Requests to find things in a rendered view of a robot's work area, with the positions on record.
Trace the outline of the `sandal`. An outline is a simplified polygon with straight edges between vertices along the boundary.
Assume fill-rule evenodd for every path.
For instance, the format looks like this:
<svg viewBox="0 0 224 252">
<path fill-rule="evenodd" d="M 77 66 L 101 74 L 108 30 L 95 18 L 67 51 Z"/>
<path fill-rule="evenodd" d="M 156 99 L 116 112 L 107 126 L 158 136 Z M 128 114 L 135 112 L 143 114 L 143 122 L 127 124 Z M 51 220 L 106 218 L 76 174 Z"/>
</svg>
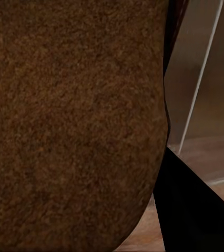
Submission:
<svg viewBox="0 0 224 252">
<path fill-rule="evenodd" d="M 169 139 L 189 0 L 0 0 L 0 252 L 112 252 Z"/>
</svg>

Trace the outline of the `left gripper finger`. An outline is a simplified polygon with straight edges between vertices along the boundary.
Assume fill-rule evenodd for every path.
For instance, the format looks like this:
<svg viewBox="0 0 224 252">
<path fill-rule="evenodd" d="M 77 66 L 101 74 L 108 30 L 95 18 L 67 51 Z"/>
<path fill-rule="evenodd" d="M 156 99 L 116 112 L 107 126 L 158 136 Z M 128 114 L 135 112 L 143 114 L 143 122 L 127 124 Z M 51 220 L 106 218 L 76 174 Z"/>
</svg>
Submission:
<svg viewBox="0 0 224 252">
<path fill-rule="evenodd" d="M 166 252 L 224 252 L 224 200 L 168 147 L 153 195 Z"/>
</svg>

